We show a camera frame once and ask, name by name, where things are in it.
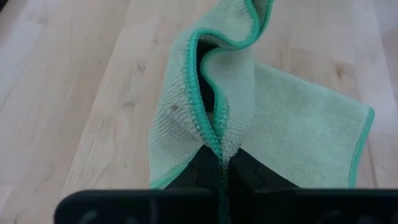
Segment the pale green microfiber towel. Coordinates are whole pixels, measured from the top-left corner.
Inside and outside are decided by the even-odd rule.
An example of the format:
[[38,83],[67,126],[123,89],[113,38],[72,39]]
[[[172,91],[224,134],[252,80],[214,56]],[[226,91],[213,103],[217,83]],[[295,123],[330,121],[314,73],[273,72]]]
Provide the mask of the pale green microfiber towel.
[[173,42],[149,132],[150,185],[164,188],[202,146],[227,175],[245,149],[300,187],[354,187],[374,110],[257,63],[273,0],[220,0]]

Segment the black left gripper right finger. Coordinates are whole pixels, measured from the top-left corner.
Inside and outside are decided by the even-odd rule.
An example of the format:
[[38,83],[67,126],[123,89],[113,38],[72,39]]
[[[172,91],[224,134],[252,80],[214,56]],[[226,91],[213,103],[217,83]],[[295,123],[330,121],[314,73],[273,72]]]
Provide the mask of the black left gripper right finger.
[[248,190],[298,188],[241,148],[229,161],[229,182]]

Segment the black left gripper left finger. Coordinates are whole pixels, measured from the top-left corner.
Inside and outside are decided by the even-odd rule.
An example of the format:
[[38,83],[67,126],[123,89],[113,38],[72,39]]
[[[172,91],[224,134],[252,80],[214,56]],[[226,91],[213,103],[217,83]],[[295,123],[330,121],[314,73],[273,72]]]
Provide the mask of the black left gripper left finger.
[[218,157],[206,146],[202,146],[186,168],[166,186],[166,189],[218,188]]

